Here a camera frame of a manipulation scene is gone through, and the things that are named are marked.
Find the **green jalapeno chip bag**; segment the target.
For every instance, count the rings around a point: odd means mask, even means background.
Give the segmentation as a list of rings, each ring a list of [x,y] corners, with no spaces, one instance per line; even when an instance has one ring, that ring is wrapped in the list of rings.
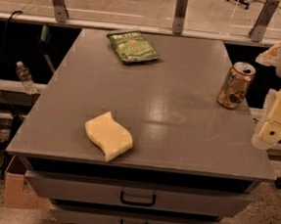
[[[161,56],[141,30],[113,30],[107,33],[107,37],[123,63],[145,63]]]

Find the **gold soda can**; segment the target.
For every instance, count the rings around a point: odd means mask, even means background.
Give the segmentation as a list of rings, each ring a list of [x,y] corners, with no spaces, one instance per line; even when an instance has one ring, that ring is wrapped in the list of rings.
[[[244,62],[235,63],[227,71],[221,89],[217,94],[217,101],[225,108],[235,109],[244,101],[250,84],[255,79],[256,69]]]

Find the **grey drawer cabinet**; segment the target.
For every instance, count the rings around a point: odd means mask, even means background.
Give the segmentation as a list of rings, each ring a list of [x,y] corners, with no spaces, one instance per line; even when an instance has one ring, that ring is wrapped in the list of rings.
[[[126,65],[105,31],[80,32],[23,122],[9,153],[27,171],[137,181],[250,195],[274,180],[265,152],[251,144],[247,105],[223,108],[216,95],[230,61],[222,42],[151,35],[156,62]],[[110,112],[131,134],[132,148],[105,161],[85,122]],[[52,205],[214,221],[222,217],[92,202]]]

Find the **yellow wavy sponge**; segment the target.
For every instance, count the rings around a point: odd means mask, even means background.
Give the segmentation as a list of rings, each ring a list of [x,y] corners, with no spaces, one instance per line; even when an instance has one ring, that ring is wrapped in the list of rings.
[[[86,121],[85,130],[92,143],[104,152],[106,162],[121,156],[133,146],[131,134],[113,118],[110,112]]]

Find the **lower grey drawer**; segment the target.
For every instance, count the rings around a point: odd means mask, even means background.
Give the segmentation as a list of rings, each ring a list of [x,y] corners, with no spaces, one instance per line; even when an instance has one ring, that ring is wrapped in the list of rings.
[[[69,205],[52,205],[50,211],[58,221],[69,224],[219,224],[214,221],[159,217]]]

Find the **grey drawer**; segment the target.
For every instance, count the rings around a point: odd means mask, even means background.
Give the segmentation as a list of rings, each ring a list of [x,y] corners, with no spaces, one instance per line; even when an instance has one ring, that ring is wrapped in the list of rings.
[[[251,203],[248,194],[118,181],[29,170],[26,180],[41,198],[232,217]]]
[[[219,224],[214,221],[159,217],[69,205],[52,205],[50,211],[58,221],[69,224]]]

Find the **upper grey drawer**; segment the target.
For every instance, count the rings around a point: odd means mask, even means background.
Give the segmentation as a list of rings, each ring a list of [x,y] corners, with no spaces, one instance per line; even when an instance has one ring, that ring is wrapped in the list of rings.
[[[248,194],[118,181],[29,170],[26,180],[41,198],[232,217],[251,203]]]

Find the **clear plastic water bottle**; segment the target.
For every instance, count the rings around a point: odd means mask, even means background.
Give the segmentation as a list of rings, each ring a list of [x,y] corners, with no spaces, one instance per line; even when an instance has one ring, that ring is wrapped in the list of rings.
[[[31,77],[30,70],[23,62],[17,61],[17,76],[19,77],[20,82],[23,85],[23,89],[28,95],[34,95],[37,92],[35,83]]]

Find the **cardboard box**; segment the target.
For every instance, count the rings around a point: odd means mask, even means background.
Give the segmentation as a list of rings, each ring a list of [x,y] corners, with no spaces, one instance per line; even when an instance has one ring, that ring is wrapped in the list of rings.
[[[26,169],[18,157],[13,157],[5,173],[4,206],[23,209],[48,209],[50,202],[40,198],[24,177]]]

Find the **right metal rail bracket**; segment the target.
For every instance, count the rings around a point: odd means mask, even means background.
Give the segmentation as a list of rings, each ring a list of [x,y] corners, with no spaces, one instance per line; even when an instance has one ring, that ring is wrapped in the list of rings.
[[[265,1],[254,27],[252,27],[249,32],[250,39],[253,42],[259,43],[263,39],[265,31],[271,21],[271,18],[274,16],[279,3],[279,0]]]

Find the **metal rail bracket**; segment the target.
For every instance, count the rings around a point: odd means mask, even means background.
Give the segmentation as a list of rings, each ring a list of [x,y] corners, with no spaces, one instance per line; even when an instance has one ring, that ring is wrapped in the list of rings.
[[[185,14],[187,13],[187,4],[189,0],[177,0],[175,4],[175,13],[172,24],[172,32],[180,35],[183,32],[185,24]]]
[[[279,3],[279,0],[265,1],[254,27],[252,27],[249,32],[250,39],[253,42],[259,43],[263,39],[265,31],[271,21],[271,18],[274,16]]]
[[[70,16],[65,0],[52,0],[52,2],[54,6],[55,20],[57,22],[66,22]]]

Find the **middle metal rail bracket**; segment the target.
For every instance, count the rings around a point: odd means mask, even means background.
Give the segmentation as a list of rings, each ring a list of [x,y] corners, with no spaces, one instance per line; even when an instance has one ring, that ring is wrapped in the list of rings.
[[[189,0],[177,0],[175,4],[175,13],[172,24],[172,32],[180,35],[183,32],[185,24],[185,14],[187,13],[187,4]]]

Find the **left metal rail bracket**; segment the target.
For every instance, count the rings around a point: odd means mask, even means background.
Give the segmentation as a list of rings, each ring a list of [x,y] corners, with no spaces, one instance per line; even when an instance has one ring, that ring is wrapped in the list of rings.
[[[65,0],[52,0],[52,2],[54,6],[55,20],[57,22],[66,22],[70,16]]]

